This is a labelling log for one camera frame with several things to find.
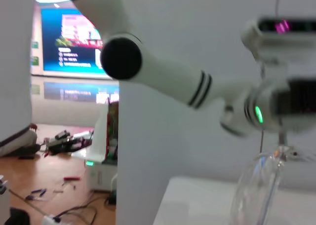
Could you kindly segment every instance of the glossy floor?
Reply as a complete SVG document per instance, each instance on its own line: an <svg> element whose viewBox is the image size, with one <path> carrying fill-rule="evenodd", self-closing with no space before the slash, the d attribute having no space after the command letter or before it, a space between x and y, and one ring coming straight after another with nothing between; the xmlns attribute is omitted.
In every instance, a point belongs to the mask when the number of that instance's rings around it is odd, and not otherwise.
<svg viewBox="0 0 316 225"><path fill-rule="evenodd" d="M118 82L32 77L36 124L94 127L103 104L119 99Z"/></svg>
<svg viewBox="0 0 316 225"><path fill-rule="evenodd" d="M115 208L104 206L104 193L91 194L86 185L85 167L82 160L59 154L44 158L40 153L35 160L19 160L17 158L0 158L0 174L9 181L9 187L21 197L25 198L31 191L46 188L43 195L46 201L30 201L44 213L57 215L64 210L75 206L81 206L87 201L99 198L91 205L98 211L95 225L115 225ZM81 177L80 181L72 184L63 184L63 177ZM54 193L54 190L62 190L63 193ZM26 204L21 199L10 194L10 206L27 211L31 218L31 225L41 225L43 215ZM91 221L93 210L77 211L87 221ZM82 221L71 215L63 218L65 222L74 225L83 225Z"/></svg>

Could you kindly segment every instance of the white wall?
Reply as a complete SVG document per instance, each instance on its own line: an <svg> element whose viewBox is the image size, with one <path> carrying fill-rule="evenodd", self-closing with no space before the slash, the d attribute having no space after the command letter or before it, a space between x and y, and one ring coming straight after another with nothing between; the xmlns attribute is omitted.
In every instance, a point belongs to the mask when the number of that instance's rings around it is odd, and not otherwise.
<svg viewBox="0 0 316 225"><path fill-rule="evenodd" d="M134 34L157 56L218 75L259 79L259 68L240 41L245 22L274 14L275 0L124 0ZM316 15L314 0L280 0L281 15ZM315 65L290 67L315 74ZM118 225L152 224L170 177L236 180L259 151L260 133L235 138L220 128L221 103L194 112L154 90L120 85ZM313 133L291 138L315 148ZM267 136L264 147L276 145ZM287 186L314 189L316 165L288 164Z"/></svg>

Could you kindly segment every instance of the green led light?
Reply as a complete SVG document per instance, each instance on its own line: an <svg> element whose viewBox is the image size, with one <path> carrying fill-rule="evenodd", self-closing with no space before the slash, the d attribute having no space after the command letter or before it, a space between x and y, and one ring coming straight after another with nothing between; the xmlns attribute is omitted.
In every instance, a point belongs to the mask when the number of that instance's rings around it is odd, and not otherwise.
<svg viewBox="0 0 316 225"><path fill-rule="evenodd" d="M89 161L86 162L86 165L88 165L88 166L93 166L93 164L94 164L94 162L89 162Z"/></svg>
<svg viewBox="0 0 316 225"><path fill-rule="evenodd" d="M262 117L262 113L261 113L260 108L259 107L255 107L255 111L256 111L256 115L257 115L258 121L260 123L263 123L263 117Z"/></svg>

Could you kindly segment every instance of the pink light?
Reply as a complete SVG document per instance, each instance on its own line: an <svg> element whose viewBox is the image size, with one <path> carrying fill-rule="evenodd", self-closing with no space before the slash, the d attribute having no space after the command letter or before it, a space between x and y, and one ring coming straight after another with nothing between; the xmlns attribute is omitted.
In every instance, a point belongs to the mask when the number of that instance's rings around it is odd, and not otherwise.
<svg viewBox="0 0 316 225"><path fill-rule="evenodd" d="M277 31L279 34L285 33L285 28L284 28L283 24L276 24L276 31Z"/></svg>
<svg viewBox="0 0 316 225"><path fill-rule="evenodd" d="M290 26L288 25L288 22L286 20L283 20L283 24L287 28L287 30L290 30Z"/></svg>
<svg viewBox="0 0 316 225"><path fill-rule="evenodd" d="M285 20L283 20L282 23L276 24L275 28L279 34L284 34L290 30L290 26L289 26L288 22Z"/></svg>

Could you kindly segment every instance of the wooden floor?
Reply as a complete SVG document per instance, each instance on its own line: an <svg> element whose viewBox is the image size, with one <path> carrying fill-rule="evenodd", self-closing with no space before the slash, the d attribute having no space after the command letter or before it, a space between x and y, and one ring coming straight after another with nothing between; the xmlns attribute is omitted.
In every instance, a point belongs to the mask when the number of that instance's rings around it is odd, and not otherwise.
<svg viewBox="0 0 316 225"><path fill-rule="evenodd" d="M88 191L85 181L84 162L71 158L68 155L48 156L43 158L40 154L35 160L18 160L17 158L0 158L0 175L9 181L9 187L22 197L26 197L31 191L47 188L43 198L48 201L31 201L42 211L50 215L57 215L64 210L80 206L94 198L106 197L105 193ZM81 181L74 182L76 189L68 184L62 186L64 177L81 177ZM64 193L53 193L53 190L63 190ZM27 211L31 217L31 225L40 225L43 215L26 204L21 199L10 195L11 207ZM104 207L104 199L98 199L91 204L98 210L94 225L115 225L115 207ZM92 210L78 211L87 221L93 217ZM65 222L73 222L74 225L83 225L77 217L65 215Z"/></svg>

